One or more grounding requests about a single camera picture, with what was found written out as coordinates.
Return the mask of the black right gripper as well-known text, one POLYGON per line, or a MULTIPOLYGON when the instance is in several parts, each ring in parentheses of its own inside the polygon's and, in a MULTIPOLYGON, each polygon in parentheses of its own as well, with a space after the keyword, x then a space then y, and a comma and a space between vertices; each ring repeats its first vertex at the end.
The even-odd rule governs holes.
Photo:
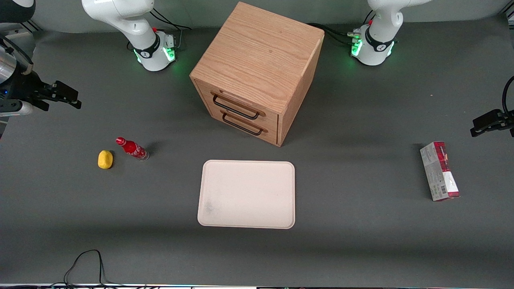
POLYGON ((27 75, 15 73, 7 80, 7 90, 8 99, 27 102, 43 111, 49 110, 49 104, 44 100, 51 99, 53 94, 61 102, 69 104, 76 109, 81 109, 82 107, 82 102, 78 100, 77 90, 61 81, 47 84, 34 71, 27 75))

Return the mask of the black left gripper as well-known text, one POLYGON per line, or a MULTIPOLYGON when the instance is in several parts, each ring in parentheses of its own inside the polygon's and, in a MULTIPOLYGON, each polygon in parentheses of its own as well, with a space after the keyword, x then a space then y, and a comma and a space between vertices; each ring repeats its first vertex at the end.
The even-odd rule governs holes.
POLYGON ((494 130, 509 130, 514 137, 514 117, 512 111, 503 113, 500 109, 494 109, 473 120, 470 129, 471 137, 478 137, 483 133, 494 130))

